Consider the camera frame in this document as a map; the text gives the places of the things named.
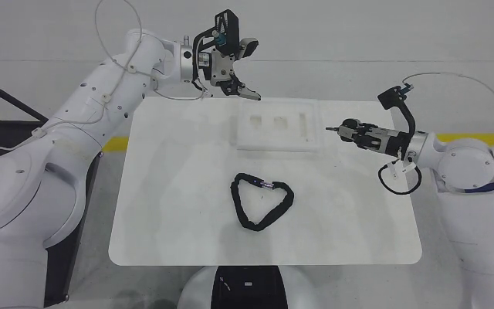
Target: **table surface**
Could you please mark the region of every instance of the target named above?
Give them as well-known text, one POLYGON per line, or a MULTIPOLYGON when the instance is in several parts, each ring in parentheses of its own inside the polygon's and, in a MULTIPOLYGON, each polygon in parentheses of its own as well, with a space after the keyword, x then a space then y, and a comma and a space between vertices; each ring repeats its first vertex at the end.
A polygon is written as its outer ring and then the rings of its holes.
MULTIPOLYGON (((343 265, 420 259, 410 197, 391 194, 377 179, 391 157, 344 143, 323 128, 349 117, 392 128, 388 110, 377 102, 315 101, 321 151, 242 151, 235 144, 239 102, 149 97, 139 106, 110 239, 114 263, 343 265), (239 172, 286 182, 295 192, 288 212, 261 232, 242 228, 235 214, 230 184, 239 172)), ((401 177, 394 188, 406 190, 406 180, 401 177)), ((239 191, 253 222, 284 196, 283 190, 244 182, 239 191)))

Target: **floor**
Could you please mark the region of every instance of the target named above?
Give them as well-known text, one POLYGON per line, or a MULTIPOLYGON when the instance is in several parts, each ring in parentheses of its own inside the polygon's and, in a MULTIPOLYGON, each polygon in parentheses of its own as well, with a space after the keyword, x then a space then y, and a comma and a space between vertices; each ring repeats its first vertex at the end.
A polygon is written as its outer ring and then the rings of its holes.
MULTIPOLYGON (((494 85, 494 2, 491 0, 158 0, 133 1, 143 26, 167 39, 194 37, 230 8, 241 36, 260 46, 235 65, 265 97, 375 100, 409 74, 452 71, 494 85)), ((42 114, 55 113, 104 58, 93 25, 97 0, 0 2, 0 85, 42 114)), ((120 53, 137 27, 122 1, 99 13, 103 39, 120 53)), ((492 94, 468 80, 425 76, 414 81, 408 105, 423 131, 493 132, 492 94)), ((190 87, 169 87, 186 97, 190 87)), ((0 119, 29 120, 0 104, 0 119)), ((404 129, 399 115, 398 128, 404 129)), ((122 127, 119 135, 128 134, 122 127)), ((174 308, 199 267, 118 267, 107 248, 124 153, 100 163, 76 261, 70 301, 57 308, 174 308)), ((456 258, 437 216, 430 180, 412 195, 423 257, 410 266, 301 267, 325 308, 458 308, 462 289, 456 258)))

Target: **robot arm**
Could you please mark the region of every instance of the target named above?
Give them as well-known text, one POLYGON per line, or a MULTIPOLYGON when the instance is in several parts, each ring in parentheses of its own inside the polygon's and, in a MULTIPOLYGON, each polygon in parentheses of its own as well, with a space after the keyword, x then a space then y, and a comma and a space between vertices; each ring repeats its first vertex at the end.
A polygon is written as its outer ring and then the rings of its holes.
POLYGON ((353 142, 359 148, 413 162, 419 168, 430 168, 438 187, 445 192, 476 190, 494 182, 492 149, 479 140, 464 138, 451 143, 440 142, 434 133, 415 130, 415 120, 405 105, 405 95, 413 86, 393 87, 377 98, 388 110, 397 107, 408 122, 408 132, 346 119, 336 131, 342 141, 353 142))
MULTIPOLYGON (((46 248, 79 224, 91 161, 150 91, 198 81, 196 57, 209 56, 208 65, 199 66, 208 76, 207 72, 221 74, 233 61, 252 54, 252 43, 241 51, 240 42, 234 40, 239 37, 238 19, 230 11, 226 15, 228 26, 214 28, 225 40, 207 44, 221 54, 199 56, 187 42, 168 41, 142 29, 129 31, 125 53, 105 59, 49 121, 32 132, 30 141, 0 157, 0 308, 43 308, 46 248), (235 44, 238 51, 225 49, 235 44), (169 75, 163 74, 170 63, 165 62, 166 51, 174 56, 169 75), (228 66, 224 55, 234 59, 228 66)), ((203 36, 214 35, 207 31, 203 36)), ((230 95, 260 100, 243 83, 238 86, 233 69, 228 71, 211 84, 230 95), (233 85, 236 92, 228 92, 233 85)))

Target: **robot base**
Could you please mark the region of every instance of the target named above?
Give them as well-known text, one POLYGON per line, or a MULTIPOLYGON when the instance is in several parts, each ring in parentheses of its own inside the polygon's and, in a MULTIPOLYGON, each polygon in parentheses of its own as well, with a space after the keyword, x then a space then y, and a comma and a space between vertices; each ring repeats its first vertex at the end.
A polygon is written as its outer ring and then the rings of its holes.
POLYGON ((314 292, 296 267, 204 267, 185 285, 178 309, 317 309, 314 292))

